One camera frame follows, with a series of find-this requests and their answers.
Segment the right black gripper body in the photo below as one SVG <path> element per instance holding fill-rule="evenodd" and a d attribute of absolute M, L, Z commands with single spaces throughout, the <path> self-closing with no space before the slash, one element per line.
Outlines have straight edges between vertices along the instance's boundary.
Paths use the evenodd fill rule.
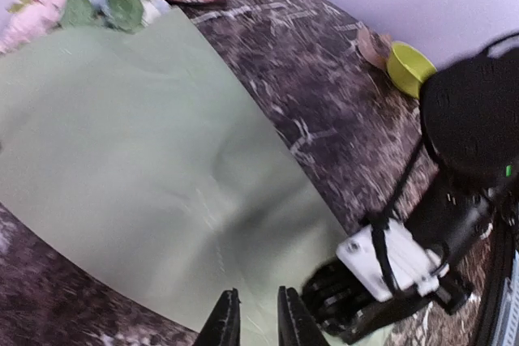
<path fill-rule="evenodd" d="M 440 278 L 439 288 L 424 297 L 411 288 L 399 297 L 379 302 L 340 260 L 333 259 L 302 286 L 302 301 L 321 330 L 354 344 L 412 316 L 431 302 L 453 315 L 472 292 L 473 284 L 454 270 Z"/>

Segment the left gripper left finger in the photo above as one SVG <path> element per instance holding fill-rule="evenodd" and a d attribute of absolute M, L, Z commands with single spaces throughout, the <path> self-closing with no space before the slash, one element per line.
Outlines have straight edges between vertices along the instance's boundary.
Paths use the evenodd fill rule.
<path fill-rule="evenodd" d="M 232 288 L 220 295 L 208 316 L 195 346 L 240 345 L 240 300 L 238 290 Z"/>

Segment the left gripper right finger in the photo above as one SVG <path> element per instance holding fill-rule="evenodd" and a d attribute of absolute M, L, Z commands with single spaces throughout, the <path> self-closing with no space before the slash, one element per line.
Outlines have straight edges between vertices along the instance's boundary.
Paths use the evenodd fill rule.
<path fill-rule="evenodd" d="M 281 346 L 329 346 L 295 288 L 279 288 L 277 322 Z"/>

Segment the green and pink wrapping paper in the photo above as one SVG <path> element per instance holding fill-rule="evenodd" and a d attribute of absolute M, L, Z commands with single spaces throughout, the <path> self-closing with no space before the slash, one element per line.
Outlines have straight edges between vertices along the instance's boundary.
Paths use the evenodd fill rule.
<path fill-rule="evenodd" d="M 236 288 L 242 343 L 345 234 L 179 9 L 136 34 L 44 36 L 1 59 L 1 200 L 99 281 L 199 330 Z"/>

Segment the lime green plastic bowl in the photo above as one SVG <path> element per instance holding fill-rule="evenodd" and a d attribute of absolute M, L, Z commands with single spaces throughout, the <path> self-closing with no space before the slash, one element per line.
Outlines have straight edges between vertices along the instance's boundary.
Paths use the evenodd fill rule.
<path fill-rule="evenodd" d="M 437 69 L 414 47 L 394 41 L 386 61 L 386 71 L 399 91 L 418 99 L 421 86 Z"/>

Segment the tan ribbon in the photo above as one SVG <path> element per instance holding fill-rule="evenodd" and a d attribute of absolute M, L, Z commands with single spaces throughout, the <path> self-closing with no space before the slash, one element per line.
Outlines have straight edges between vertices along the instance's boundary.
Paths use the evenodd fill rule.
<path fill-rule="evenodd" d="M 369 64 L 379 70 L 386 71 L 391 45 L 392 37 L 389 34 L 378 34 L 367 27 L 358 30 L 359 53 Z"/>

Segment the white fake flower stem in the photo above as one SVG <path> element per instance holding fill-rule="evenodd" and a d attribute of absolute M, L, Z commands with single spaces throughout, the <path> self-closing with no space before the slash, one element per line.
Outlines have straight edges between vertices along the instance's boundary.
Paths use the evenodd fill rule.
<path fill-rule="evenodd" d="M 95 26 L 133 33 L 171 10 L 166 0 L 66 0 L 62 28 Z"/>

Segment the pink rose fake flower stem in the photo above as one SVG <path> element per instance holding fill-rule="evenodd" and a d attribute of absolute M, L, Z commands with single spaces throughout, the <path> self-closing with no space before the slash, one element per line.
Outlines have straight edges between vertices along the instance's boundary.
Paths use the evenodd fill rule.
<path fill-rule="evenodd" d="M 1 54 L 17 50 L 34 39 L 47 35 L 59 24 L 67 0 L 16 0 L 1 33 Z"/>

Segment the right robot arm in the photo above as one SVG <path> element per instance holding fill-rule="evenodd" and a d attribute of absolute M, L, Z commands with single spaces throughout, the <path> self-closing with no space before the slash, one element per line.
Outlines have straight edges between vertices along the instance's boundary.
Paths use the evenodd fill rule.
<path fill-rule="evenodd" d="M 421 135 L 386 204 L 304 284 L 316 325 L 353 344 L 430 302 L 455 314 L 457 265 L 518 191 L 518 49 L 491 46 L 429 76 Z"/>

